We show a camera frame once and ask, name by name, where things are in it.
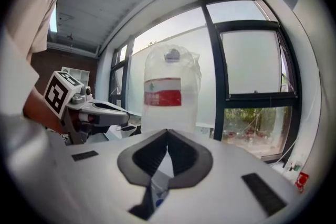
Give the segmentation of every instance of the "window frame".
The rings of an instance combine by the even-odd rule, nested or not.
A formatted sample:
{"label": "window frame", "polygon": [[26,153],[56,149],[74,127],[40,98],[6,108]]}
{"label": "window frame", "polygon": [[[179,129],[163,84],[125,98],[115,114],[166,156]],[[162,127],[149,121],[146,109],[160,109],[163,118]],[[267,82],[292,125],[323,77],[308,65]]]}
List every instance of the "window frame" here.
{"label": "window frame", "polygon": [[[142,33],[151,29],[152,27],[177,16],[188,10],[201,8],[206,21],[206,26],[211,41],[211,47],[214,57],[215,67],[215,83],[216,83],[216,119],[214,127],[213,139],[221,141],[224,128],[224,113],[228,108],[268,108],[279,106],[290,106],[291,116],[288,122],[288,135],[284,142],[282,153],[277,155],[270,155],[262,158],[263,161],[269,163],[277,161],[282,157],[282,160],[286,163],[292,151],[292,144],[297,138],[300,119],[301,119],[301,107],[302,107],[302,91],[301,91],[301,78],[298,62],[290,42],[290,39],[284,30],[281,21],[276,16],[274,11],[264,0],[250,0],[254,1],[260,12],[263,14],[266,20],[243,20],[243,21],[231,21],[221,22],[213,24],[209,11],[207,9],[208,4],[214,4],[218,2],[239,1],[239,0],[197,0],[195,2],[186,4],[175,10],[168,12],[167,14],[155,19],[148,25],[141,28],[139,31],[130,35],[129,38],[119,46],[113,54],[111,76],[110,76],[110,90],[111,79],[116,70],[124,68],[122,76],[122,89],[121,94],[113,94],[109,96],[109,101],[116,103],[116,100],[121,100],[121,106],[124,109],[128,109],[128,82],[129,71],[132,60],[132,52],[134,47],[134,40]],[[293,92],[274,92],[274,93],[250,93],[250,94],[229,94],[228,91],[228,76],[227,67],[225,61],[224,47],[220,37],[219,30],[221,29],[233,29],[233,30],[274,30],[278,36],[278,43],[280,46],[281,55],[284,57],[285,67],[290,67],[289,81],[294,88]],[[126,50],[125,59],[117,63],[117,59],[120,56],[120,50],[128,45]]]}

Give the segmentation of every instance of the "beige shirt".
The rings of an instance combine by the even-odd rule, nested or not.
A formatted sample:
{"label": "beige shirt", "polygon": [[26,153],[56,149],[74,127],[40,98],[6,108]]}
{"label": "beige shirt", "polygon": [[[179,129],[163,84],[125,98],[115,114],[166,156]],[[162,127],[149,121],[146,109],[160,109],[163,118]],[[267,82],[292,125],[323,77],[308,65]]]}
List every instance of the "beige shirt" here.
{"label": "beige shirt", "polygon": [[49,21],[56,0],[16,0],[8,14],[8,33],[26,58],[47,49]]}

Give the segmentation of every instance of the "red and white label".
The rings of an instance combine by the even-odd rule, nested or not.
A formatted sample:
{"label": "red and white label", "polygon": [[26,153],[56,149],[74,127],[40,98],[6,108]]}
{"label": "red and white label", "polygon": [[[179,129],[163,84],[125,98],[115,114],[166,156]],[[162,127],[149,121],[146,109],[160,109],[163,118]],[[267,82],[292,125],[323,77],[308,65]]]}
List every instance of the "red and white label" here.
{"label": "red and white label", "polygon": [[151,106],[181,106],[181,79],[152,79],[144,83],[144,104]]}

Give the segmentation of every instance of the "person's arm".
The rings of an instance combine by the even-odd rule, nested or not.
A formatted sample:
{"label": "person's arm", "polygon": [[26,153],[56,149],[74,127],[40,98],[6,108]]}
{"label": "person's arm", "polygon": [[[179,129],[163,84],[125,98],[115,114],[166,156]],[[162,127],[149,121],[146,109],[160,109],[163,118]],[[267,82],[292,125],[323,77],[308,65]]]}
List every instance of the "person's arm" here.
{"label": "person's arm", "polygon": [[[27,61],[30,63],[32,54],[28,54]],[[36,121],[57,133],[65,133],[60,120],[45,104],[43,96],[34,87],[27,98],[23,108],[24,114],[33,121]]]}

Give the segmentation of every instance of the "large translucent water jug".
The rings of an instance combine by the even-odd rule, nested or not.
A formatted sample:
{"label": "large translucent water jug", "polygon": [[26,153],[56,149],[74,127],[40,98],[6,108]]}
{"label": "large translucent water jug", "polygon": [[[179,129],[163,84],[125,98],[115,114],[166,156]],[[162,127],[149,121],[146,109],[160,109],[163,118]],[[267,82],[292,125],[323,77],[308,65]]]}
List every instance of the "large translucent water jug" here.
{"label": "large translucent water jug", "polygon": [[199,55],[175,45],[153,48],[145,63],[141,132],[193,132],[201,84]]}

